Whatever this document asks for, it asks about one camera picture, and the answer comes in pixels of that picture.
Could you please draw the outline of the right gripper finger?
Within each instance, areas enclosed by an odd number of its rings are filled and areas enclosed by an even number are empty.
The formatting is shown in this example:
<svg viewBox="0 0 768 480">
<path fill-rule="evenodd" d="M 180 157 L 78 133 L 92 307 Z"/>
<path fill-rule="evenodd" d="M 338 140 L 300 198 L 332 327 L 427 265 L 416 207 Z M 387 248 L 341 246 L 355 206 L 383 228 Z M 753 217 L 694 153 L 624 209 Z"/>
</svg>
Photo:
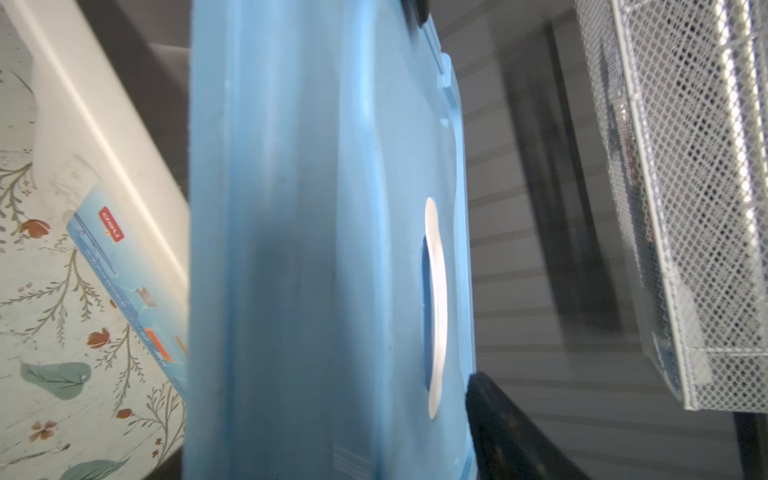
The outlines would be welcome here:
<svg viewBox="0 0 768 480">
<path fill-rule="evenodd" d="M 469 378 L 465 406 L 481 479 L 586 479 L 487 374 Z"/>
</svg>

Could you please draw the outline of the blue plastic bin lid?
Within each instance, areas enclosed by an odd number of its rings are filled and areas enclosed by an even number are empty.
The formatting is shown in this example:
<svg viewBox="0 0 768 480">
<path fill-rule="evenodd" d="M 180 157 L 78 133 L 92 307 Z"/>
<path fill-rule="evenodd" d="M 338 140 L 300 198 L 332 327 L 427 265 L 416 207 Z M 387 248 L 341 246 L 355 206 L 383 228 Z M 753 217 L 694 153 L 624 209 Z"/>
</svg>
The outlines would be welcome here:
<svg viewBox="0 0 768 480">
<path fill-rule="evenodd" d="M 426 1 L 191 11 L 187 479 L 474 479 L 458 80 Z"/>
</svg>

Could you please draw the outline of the white plastic storage bin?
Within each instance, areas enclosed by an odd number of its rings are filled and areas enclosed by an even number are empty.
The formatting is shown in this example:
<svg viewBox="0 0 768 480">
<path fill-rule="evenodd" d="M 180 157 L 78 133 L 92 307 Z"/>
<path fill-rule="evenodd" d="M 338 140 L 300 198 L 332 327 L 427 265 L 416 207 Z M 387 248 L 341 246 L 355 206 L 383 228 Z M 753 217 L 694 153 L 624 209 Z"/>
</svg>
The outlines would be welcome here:
<svg viewBox="0 0 768 480">
<path fill-rule="evenodd" d="M 7 1 L 32 57 L 35 179 L 179 393 L 188 388 L 188 93 L 116 1 Z"/>
</svg>

